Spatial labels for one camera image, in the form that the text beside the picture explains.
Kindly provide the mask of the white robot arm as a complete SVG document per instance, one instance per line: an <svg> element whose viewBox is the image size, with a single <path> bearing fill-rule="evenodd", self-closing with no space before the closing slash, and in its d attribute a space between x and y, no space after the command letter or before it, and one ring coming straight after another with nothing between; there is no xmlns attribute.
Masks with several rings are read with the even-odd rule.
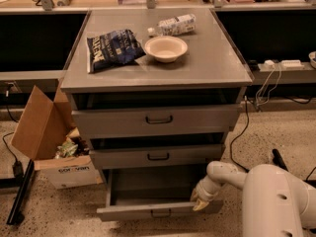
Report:
<svg viewBox="0 0 316 237"><path fill-rule="evenodd" d="M193 189L193 210L206 208L226 184L242 191L243 237L307 237L316 228L316 188L270 164L242 172L210 162Z"/></svg>

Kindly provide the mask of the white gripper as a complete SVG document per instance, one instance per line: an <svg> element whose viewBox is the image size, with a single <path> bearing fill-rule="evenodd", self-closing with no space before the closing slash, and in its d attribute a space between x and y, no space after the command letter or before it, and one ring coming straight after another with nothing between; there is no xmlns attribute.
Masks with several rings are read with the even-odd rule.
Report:
<svg viewBox="0 0 316 237"><path fill-rule="evenodd" d="M195 201L193 211L205 209L213 201L221 189L221 184L213 181L209 176L205 176L194 187L190 201Z"/></svg>

